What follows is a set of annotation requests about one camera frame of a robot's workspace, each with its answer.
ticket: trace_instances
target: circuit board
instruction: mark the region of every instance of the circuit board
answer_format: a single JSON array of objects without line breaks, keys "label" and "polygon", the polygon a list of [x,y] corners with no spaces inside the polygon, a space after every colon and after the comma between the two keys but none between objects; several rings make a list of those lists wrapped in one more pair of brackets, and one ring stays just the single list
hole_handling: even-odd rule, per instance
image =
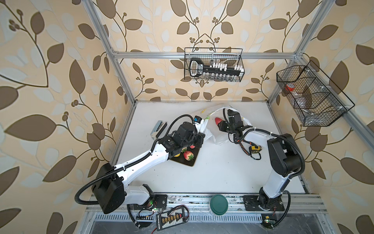
[{"label": "circuit board", "polygon": [[181,207],[176,210],[173,210],[170,213],[169,211],[166,211],[166,212],[157,214],[156,216],[157,231],[186,223],[187,221],[185,219],[184,212],[185,212],[185,208]]}]

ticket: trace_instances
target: tape measure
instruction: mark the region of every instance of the tape measure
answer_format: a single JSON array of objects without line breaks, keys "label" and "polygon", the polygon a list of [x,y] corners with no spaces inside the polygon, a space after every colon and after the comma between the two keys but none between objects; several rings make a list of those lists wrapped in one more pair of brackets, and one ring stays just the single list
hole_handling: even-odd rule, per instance
[{"label": "tape measure", "polygon": [[258,154],[262,150],[261,146],[254,145],[251,147],[251,153],[252,154]]}]

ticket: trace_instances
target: black mounting plate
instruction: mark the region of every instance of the black mounting plate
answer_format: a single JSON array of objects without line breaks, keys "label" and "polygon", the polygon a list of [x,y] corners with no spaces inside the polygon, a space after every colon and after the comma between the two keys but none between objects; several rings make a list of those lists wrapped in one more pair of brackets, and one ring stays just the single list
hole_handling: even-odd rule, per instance
[{"label": "black mounting plate", "polygon": [[[257,202],[258,195],[245,195],[243,196],[243,202],[246,211],[264,211],[258,207],[258,204],[253,204]],[[284,206],[282,199],[279,197],[278,201],[275,203],[275,211],[284,211]]]},{"label": "black mounting plate", "polygon": [[[166,204],[168,202],[168,196],[166,194],[156,194],[154,195],[154,200],[157,203],[156,208],[162,210],[166,209]],[[143,205],[134,204],[134,210],[145,210],[145,207],[143,207]]]}]

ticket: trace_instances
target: white table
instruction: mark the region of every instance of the white table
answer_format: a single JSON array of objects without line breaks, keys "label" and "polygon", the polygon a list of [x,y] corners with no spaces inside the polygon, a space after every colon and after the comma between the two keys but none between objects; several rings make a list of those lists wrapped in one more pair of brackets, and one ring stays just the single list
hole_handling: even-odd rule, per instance
[{"label": "white table", "polygon": [[[150,149],[153,143],[150,133],[158,120],[167,121],[168,128],[169,124],[180,115],[191,114],[218,104],[220,103],[138,103],[118,163],[130,160]],[[266,103],[227,104],[236,108],[253,126],[278,134]],[[176,130],[184,121],[190,120],[188,118],[178,120],[170,132]],[[193,167],[168,160],[138,176],[131,185],[148,184],[154,192],[258,193],[272,170],[266,140],[258,142],[258,145],[265,149],[261,151],[262,159],[254,160],[247,156],[239,145],[231,142],[216,145],[211,140],[207,140],[204,141]],[[304,193],[298,177],[292,179],[286,189],[291,193]]]}]

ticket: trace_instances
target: toy fruit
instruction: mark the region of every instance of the toy fruit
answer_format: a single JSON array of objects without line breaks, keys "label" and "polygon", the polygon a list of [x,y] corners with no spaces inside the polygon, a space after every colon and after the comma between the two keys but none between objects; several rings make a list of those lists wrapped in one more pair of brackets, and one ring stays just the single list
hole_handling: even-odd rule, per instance
[{"label": "toy fruit", "polygon": [[191,159],[193,159],[193,153],[191,151],[186,151],[183,153],[183,156],[184,158],[187,160],[187,161],[190,161]]},{"label": "toy fruit", "polygon": [[217,125],[222,121],[222,119],[220,119],[218,117],[216,117],[214,120],[215,120],[215,124],[217,124]]}]

